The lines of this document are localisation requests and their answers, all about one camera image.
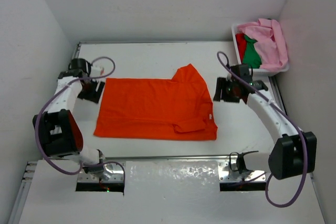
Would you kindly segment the pink t shirt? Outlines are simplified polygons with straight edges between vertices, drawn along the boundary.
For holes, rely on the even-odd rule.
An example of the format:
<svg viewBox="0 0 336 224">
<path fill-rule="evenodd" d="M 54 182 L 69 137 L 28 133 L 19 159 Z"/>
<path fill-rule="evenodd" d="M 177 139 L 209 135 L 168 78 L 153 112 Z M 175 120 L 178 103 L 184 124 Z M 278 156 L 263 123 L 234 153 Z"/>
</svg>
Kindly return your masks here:
<svg viewBox="0 0 336 224">
<path fill-rule="evenodd" d="M 237 30 L 255 41 L 253 47 L 261 59 L 260 69 L 280 72 L 287 66 L 286 42 L 278 21 L 260 18 L 238 25 Z"/>
</svg>

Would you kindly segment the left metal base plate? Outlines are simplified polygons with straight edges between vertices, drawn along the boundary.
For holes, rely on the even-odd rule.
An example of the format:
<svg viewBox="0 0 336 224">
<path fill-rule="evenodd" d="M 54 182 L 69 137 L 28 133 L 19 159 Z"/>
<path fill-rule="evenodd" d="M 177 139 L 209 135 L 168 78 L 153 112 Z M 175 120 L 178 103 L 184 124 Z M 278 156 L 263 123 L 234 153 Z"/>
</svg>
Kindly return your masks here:
<svg viewBox="0 0 336 224">
<path fill-rule="evenodd" d="M 78 174 L 79 183 L 123 183 L 125 181 L 125 163 L 107 161 L 104 164 L 85 166 Z"/>
</svg>

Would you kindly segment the green t shirt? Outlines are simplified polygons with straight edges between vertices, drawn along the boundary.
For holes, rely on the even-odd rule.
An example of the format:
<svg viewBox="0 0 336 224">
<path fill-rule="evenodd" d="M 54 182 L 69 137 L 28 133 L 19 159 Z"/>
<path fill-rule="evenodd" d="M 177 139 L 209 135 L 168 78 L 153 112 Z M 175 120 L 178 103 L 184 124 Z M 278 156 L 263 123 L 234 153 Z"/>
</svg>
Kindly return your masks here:
<svg viewBox="0 0 336 224">
<path fill-rule="evenodd" d="M 254 46 L 257 40 L 251 39 L 247 35 L 244 35 L 244 39 L 246 41 L 246 50 L 243 57 L 243 63 L 248 64 L 249 67 L 253 69 L 259 69 L 261 66 L 261 58 Z"/>
</svg>

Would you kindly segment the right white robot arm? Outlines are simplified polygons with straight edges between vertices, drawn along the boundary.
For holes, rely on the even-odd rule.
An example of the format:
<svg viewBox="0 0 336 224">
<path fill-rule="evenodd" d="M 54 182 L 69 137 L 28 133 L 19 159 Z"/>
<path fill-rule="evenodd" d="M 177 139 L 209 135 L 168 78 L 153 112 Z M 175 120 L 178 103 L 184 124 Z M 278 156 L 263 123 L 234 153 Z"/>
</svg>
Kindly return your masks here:
<svg viewBox="0 0 336 224">
<path fill-rule="evenodd" d="M 317 137 L 292 124 L 273 101 L 265 83 L 253 80 L 246 64 L 224 67 L 229 74 L 225 78 L 217 78 L 213 100 L 231 103 L 243 101 L 257 114 L 275 144 L 270 154 L 259 151 L 238 154 L 237 172 L 264 170 L 278 180 L 301 175 L 304 171 L 313 172 Z"/>
</svg>

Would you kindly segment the metal base plate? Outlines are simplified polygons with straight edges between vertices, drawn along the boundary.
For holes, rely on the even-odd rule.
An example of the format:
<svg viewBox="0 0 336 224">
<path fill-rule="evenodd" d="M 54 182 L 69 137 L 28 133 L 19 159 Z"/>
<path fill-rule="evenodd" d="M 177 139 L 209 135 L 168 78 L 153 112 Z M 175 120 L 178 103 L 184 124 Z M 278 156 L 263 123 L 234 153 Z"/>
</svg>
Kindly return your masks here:
<svg viewBox="0 0 336 224">
<path fill-rule="evenodd" d="M 123 183 L 125 181 L 125 163 L 107 161 L 104 164 L 85 166 L 78 174 L 79 183 Z"/>
<path fill-rule="evenodd" d="M 217 162 L 219 181 L 223 183 L 266 182 L 266 173 L 262 170 L 249 170 L 242 173 L 236 171 L 235 161 L 229 165 L 228 159 Z"/>
</svg>

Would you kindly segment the white plastic laundry basket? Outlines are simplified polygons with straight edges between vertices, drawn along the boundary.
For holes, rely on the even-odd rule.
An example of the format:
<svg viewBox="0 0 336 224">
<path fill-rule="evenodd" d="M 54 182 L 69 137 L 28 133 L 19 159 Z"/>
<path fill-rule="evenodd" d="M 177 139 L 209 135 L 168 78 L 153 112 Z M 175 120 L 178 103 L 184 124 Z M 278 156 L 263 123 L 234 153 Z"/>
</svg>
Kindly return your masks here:
<svg viewBox="0 0 336 224">
<path fill-rule="evenodd" d="M 236 40 L 236 34 L 238 33 L 238 28 L 237 28 L 238 25 L 240 25 L 240 23 L 233 23 L 231 26 L 231 31 L 232 31 L 232 36 L 233 36 L 233 43 L 234 43 L 237 62 L 238 64 L 241 64 L 237 40 Z M 265 69 L 253 69 L 253 74 L 257 77 L 272 77 L 278 73 L 286 72 L 288 70 L 289 70 L 289 62 L 287 62 L 287 64 L 279 71 L 268 71 Z"/>
</svg>

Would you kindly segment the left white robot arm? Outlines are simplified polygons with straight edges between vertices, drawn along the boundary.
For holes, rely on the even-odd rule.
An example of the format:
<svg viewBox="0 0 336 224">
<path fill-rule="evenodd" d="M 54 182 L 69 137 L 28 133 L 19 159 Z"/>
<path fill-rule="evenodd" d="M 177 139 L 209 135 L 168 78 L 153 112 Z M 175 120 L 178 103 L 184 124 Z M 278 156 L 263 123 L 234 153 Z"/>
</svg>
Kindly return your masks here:
<svg viewBox="0 0 336 224">
<path fill-rule="evenodd" d="M 82 58 L 72 59 L 67 70 L 57 79 L 55 94 L 33 117 L 35 141 L 45 161 L 65 175 L 77 175 L 52 162 L 52 158 L 68 158 L 87 168 L 100 164 L 101 152 L 83 143 L 82 133 L 72 114 L 77 99 L 99 103 L 105 86 L 104 69 Z"/>
</svg>

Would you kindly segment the white front cover board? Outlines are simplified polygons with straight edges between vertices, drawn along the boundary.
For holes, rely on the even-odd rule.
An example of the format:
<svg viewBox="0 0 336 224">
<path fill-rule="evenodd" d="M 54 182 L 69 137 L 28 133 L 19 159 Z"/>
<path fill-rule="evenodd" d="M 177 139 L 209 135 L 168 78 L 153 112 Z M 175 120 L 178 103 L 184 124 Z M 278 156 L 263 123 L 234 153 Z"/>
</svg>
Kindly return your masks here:
<svg viewBox="0 0 336 224">
<path fill-rule="evenodd" d="M 20 223 L 323 223 L 312 182 L 287 202 L 298 177 L 269 192 L 221 191 L 214 162 L 129 161 L 120 192 L 76 191 L 77 178 L 37 163 Z"/>
</svg>

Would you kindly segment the red t shirt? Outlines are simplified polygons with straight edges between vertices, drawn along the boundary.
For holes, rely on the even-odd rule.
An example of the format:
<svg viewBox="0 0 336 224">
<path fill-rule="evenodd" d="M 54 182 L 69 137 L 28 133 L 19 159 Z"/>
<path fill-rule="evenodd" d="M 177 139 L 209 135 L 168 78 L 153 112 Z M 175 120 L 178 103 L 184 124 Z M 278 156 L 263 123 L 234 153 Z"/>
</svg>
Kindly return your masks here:
<svg viewBox="0 0 336 224">
<path fill-rule="evenodd" d="M 247 41 L 246 41 L 245 35 L 243 33 L 237 33 L 235 35 L 235 38 L 236 38 L 239 58 L 240 58 L 241 62 L 243 62 L 246 47 L 247 47 Z"/>
</svg>

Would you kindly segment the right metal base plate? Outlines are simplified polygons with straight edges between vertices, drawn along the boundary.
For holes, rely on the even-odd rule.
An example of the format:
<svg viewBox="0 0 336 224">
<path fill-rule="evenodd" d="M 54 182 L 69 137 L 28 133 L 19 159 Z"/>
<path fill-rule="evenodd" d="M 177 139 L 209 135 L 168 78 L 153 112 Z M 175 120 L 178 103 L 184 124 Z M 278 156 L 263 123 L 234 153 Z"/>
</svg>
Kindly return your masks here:
<svg viewBox="0 0 336 224">
<path fill-rule="evenodd" d="M 266 182 L 266 173 L 262 170 L 249 170 L 242 173 L 236 171 L 235 161 L 229 165 L 228 159 L 217 162 L 219 181 L 223 183 Z"/>
</svg>

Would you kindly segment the orange t shirt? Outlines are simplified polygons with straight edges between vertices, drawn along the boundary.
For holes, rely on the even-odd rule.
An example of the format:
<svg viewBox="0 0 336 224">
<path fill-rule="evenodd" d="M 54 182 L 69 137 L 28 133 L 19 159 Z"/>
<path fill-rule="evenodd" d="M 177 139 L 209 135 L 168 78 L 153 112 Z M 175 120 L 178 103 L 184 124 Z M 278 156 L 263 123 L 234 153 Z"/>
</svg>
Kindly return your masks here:
<svg viewBox="0 0 336 224">
<path fill-rule="evenodd" d="M 214 141 L 217 129 L 207 84 L 189 64 L 171 79 L 107 78 L 94 135 Z"/>
</svg>

